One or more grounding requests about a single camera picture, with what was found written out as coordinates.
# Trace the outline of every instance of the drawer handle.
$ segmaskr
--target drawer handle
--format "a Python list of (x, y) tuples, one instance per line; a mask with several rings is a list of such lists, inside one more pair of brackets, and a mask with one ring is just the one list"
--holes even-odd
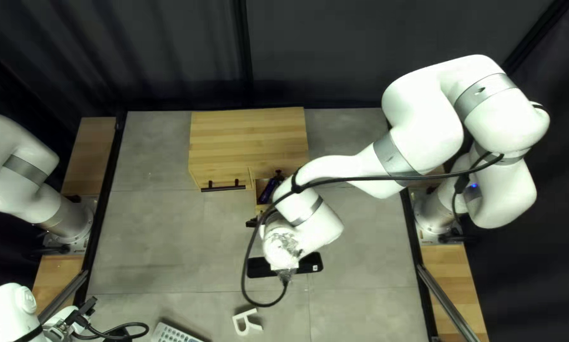
[(244, 190), (246, 185), (239, 185), (239, 180), (236, 178), (235, 185), (233, 186), (212, 186), (212, 181), (208, 181), (208, 187), (203, 187), (200, 189), (201, 192), (211, 192), (211, 191), (226, 191), (226, 190)]

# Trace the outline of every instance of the black cable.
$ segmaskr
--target black cable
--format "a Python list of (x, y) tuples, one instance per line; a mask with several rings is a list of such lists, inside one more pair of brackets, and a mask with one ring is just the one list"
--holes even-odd
[[(111, 332), (114, 332), (116, 330), (120, 330), (120, 329), (126, 328), (126, 327), (142, 327), (145, 329), (145, 331), (140, 332), (140, 333), (136, 333), (133, 335), (129, 335), (129, 336), (109, 335), (109, 333), (111, 333)], [(97, 339), (97, 338), (101, 338), (101, 337), (107, 338), (107, 339), (112, 339), (114, 341), (122, 341), (125, 339), (133, 339), (133, 338), (143, 337), (143, 336), (147, 335), (147, 333), (149, 332), (149, 326), (145, 323), (142, 323), (142, 322), (124, 323), (124, 324), (116, 326), (112, 329), (109, 329), (105, 332), (100, 332), (100, 331), (94, 329), (90, 324), (88, 324), (85, 328), (88, 329), (90, 332), (94, 333), (94, 335), (91, 335), (91, 336), (80, 335), (80, 334), (76, 333), (75, 331), (72, 332), (71, 335), (73, 335), (77, 339), (82, 339), (85, 341), (87, 341), (89, 339)]]
[[(489, 152), (489, 151), (483, 153), (483, 155), (480, 156), (480, 157), (472, 164), (471, 169), (477, 167), (478, 163), (480, 163), (483, 159), (485, 159), (485, 158), (486, 158), (487, 156), (489, 156), (491, 153), (492, 153), (492, 152)], [(498, 160), (498, 161), (500, 161), (502, 158), (504, 158), (504, 154), (503, 154), (503, 153), (500, 153), (500, 156), (498, 156), (498, 157), (499, 157), (499, 160)], [(455, 218), (455, 222), (457, 222), (458, 225), (459, 225), (460, 227), (462, 227), (462, 221), (459, 220), (458, 212), (455, 211), (455, 197), (456, 197), (457, 195), (458, 195), (458, 190), (455, 189), (455, 190), (453, 191), (453, 197), (451, 198), (451, 211), (453, 212), (453, 217)]]
[(282, 282), (282, 293), (280, 294), (280, 296), (274, 300), (273, 302), (270, 303), (258, 303), (252, 299), (250, 299), (249, 295), (246, 292), (246, 271), (247, 271), (247, 261), (249, 260), (249, 256), (250, 256), (250, 251), (253, 247), (253, 243), (255, 242), (255, 237), (257, 236), (257, 232), (259, 230), (259, 227), (261, 227), (264, 223), (265, 223), (265, 219), (267, 217), (269, 217), (271, 214), (273, 214), (276, 211), (276, 205), (279, 204), (282, 200), (284, 200), (285, 198), (288, 198), (289, 196), (295, 194), (295, 193), (301, 193), (306, 189), (309, 189), (311, 187), (315, 187), (318, 185), (323, 185), (323, 184), (330, 184), (330, 183), (340, 183), (340, 182), (348, 182), (348, 181), (395, 181), (395, 180), (405, 180), (405, 181), (416, 181), (416, 180), (434, 180), (434, 179), (441, 179), (441, 178), (451, 178), (451, 177), (458, 177), (458, 176), (464, 176), (464, 175), (469, 175), (472, 174), (474, 172), (478, 172), (480, 170), (483, 170), (493, 164), (495, 164), (496, 162), (500, 161), (502, 158), (504, 158), (503, 154), (500, 154), (499, 156), (497, 156), (495, 159), (486, 162), (485, 164), (476, 167), (476, 164), (478, 164), (478, 162), (475, 163), (475, 165), (473, 165), (473, 167), (471, 167), (468, 170), (464, 170), (464, 171), (458, 171), (458, 172), (451, 172), (449, 174), (444, 174), (444, 175), (421, 175), (421, 176), (359, 176), (359, 177), (343, 177), (343, 178), (333, 178), (330, 180), (325, 180), (325, 181), (318, 181), (318, 182), (313, 182), (313, 183), (307, 183), (304, 185), (297, 185), (296, 183), (294, 183), (295, 180), (295, 176), (297, 175), (297, 171), (299, 171), (299, 169), (297, 171), (295, 171), (295, 173), (293, 174), (292, 177), (292, 186), (291, 188), (293, 189), (292, 191), (289, 191), (287, 193), (285, 193), (282, 197), (278, 198), (276, 201), (274, 201), (268, 208), (267, 210), (265, 210), (265, 212), (259, 217), (259, 220), (257, 220), (257, 225), (255, 226), (255, 230), (253, 231), (253, 235), (250, 238), (249, 241), (249, 247), (247, 248), (246, 254), (244, 255), (244, 263), (243, 263), (243, 274), (242, 274), (242, 279), (241, 279), (241, 290), (243, 293), (244, 298), (252, 305), (257, 306), (257, 307), (271, 307), (276, 305), (278, 302), (280, 302), (280, 300), (284, 297), (284, 295), (286, 294), (286, 290), (288, 287), (288, 282), (283, 281)]

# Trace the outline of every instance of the black phone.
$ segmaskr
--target black phone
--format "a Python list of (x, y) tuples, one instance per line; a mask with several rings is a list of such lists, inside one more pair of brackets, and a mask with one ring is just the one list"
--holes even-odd
[[(323, 270), (320, 253), (312, 252), (299, 260), (297, 275), (316, 273)], [(276, 272), (270, 269), (270, 263), (264, 257), (251, 257), (247, 260), (247, 276), (249, 278), (275, 277)]]

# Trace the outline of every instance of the gray tile floor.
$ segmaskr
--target gray tile floor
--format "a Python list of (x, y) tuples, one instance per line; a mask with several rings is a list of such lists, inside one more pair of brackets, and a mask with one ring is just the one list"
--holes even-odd
[[(94, 326), (168, 318), (213, 342), (427, 339), (400, 198), (346, 184), (318, 189), (346, 225), (320, 250), (325, 269), (294, 276), (282, 302), (259, 309), (263, 333), (238, 337), (231, 316), (249, 307), (239, 280), (254, 193), (196, 190), (190, 115), (128, 115), (88, 292), (99, 299)], [(387, 131), (379, 108), (306, 110), (306, 125), (311, 158), (355, 154)], [(247, 284), (258, 300), (280, 294), (274, 278)]]

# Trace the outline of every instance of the remote control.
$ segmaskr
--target remote control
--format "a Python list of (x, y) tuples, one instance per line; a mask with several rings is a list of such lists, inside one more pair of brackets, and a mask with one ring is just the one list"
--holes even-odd
[(159, 322), (151, 336), (151, 342), (204, 342), (166, 323)]

